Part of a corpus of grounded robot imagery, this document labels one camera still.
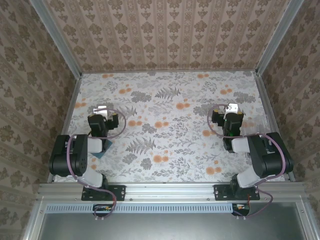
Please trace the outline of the aluminium side rail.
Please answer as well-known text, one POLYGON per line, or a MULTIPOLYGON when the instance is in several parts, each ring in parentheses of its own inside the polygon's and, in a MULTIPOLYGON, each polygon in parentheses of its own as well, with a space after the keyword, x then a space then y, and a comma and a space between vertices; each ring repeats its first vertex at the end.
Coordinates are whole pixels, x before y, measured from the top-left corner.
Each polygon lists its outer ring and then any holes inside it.
POLYGON ((69 106, 68 106, 68 109, 67 109, 67 112, 66 112, 66 116, 65 116, 65 120, 64 120, 64 123, 63 123, 63 127, 62 127, 62 130, 61 130, 61 133, 60 133, 61 135, 66 135, 68 133, 70 122, 71 122, 71 119, 72 119, 72 114, 73 114, 73 111, 74 111, 74 107, 76 105, 77 97, 78 97, 78 94, 80 92, 81 83, 82 83, 82 75, 80 75, 80 77, 75 82, 74 89, 73 89, 73 92, 72 92, 72 96, 71 96, 71 99, 70 99, 70 103, 69 103, 69 106))
POLYGON ((263 79, 260 74, 256 73, 255 71, 253 73, 254 73, 256 86, 259 92, 260 100, 266 115, 266 119, 270 126, 270 130, 272 132, 278 132, 280 134, 280 130, 279 130, 263 79))

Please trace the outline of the floral patterned table mat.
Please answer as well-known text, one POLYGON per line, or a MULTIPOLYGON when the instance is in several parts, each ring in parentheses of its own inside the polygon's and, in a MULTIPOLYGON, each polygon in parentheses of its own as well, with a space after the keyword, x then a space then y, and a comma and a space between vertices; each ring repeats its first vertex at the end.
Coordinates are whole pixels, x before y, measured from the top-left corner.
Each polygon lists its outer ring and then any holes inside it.
POLYGON ((109 181, 227 182, 251 165, 207 123, 211 107, 229 103, 244 117, 266 116, 253 71, 84 74, 68 133, 87 134, 97 106, 116 109, 118 137, 102 158, 88 155, 88 167, 109 181))

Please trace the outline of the black controller board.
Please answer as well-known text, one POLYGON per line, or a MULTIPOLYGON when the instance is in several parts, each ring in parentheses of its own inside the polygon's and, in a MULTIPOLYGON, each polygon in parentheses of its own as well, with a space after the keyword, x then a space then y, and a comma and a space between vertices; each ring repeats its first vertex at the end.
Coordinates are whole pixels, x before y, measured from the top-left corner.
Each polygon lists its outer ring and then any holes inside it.
POLYGON ((236 217, 246 217, 250 212, 250 205, 248 203, 233 203, 232 215, 236 217))
POLYGON ((92 207, 93 215, 96 218, 104 219, 113 212, 112 204, 94 204, 92 207))

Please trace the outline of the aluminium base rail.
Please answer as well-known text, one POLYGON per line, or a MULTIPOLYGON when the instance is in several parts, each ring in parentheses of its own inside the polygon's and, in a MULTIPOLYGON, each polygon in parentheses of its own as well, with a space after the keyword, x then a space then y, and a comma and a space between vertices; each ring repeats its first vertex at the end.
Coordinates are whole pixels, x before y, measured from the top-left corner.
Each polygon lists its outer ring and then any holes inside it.
MULTIPOLYGON (((213 202, 222 182, 122 182, 125 185, 125 202, 213 202)), ((298 202, 307 199, 301 182, 265 182, 259 185, 260 201, 267 202, 273 196, 274 202, 298 202)), ((83 187, 76 182, 53 182, 41 184, 38 201, 71 203, 80 202, 83 187)))

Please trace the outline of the grey sheet metal panel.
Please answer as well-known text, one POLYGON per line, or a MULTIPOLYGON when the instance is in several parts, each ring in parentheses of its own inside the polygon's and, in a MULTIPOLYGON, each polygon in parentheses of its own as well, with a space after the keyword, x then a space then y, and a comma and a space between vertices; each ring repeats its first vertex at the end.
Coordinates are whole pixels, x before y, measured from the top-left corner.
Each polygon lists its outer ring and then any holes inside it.
POLYGON ((307 240, 297 208, 273 203, 247 219, 230 213, 48 214, 39 240, 307 240))

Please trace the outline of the teal leather card holder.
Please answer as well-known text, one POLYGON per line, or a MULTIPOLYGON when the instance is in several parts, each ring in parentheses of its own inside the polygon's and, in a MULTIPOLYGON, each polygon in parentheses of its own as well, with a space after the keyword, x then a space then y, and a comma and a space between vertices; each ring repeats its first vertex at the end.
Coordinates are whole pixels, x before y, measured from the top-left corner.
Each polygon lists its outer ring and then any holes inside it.
POLYGON ((104 156, 104 154, 106 153, 106 151, 111 147, 111 145, 112 145, 113 143, 110 141, 110 140, 105 140, 105 145, 104 145, 104 147, 105 147, 105 149, 103 150, 103 151, 101 151, 101 152, 98 152, 98 153, 91 153, 93 156, 95 156, 96 158, 98 158, 98 159, 101 159, 103 156, 104 156))

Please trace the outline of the aluminium corner post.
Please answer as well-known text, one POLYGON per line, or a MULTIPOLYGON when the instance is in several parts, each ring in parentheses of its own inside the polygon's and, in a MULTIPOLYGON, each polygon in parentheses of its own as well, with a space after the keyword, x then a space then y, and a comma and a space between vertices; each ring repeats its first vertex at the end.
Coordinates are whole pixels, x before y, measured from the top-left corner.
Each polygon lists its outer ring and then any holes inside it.
POLYGON ((261 76, 279 47, 282 39, 287 33, 290 25, 292 24, 295 16, 300 10, 304 0, 290 0, 285 11, 279 20, 263 54, 255 68, 258 76, 261 76))
POLYGON ((80 66, 77 63, 76 57, 73 56, 72 51, 64 38, 63 31, 59 29, 59 26, 54 20, 53 15, 46 7, 44 0, 30 0, 30 3, 43 22, 47 32, 49 33, 59 52, 63 56, 73 76, 76 80, 79 80, 82 75, 80 66))

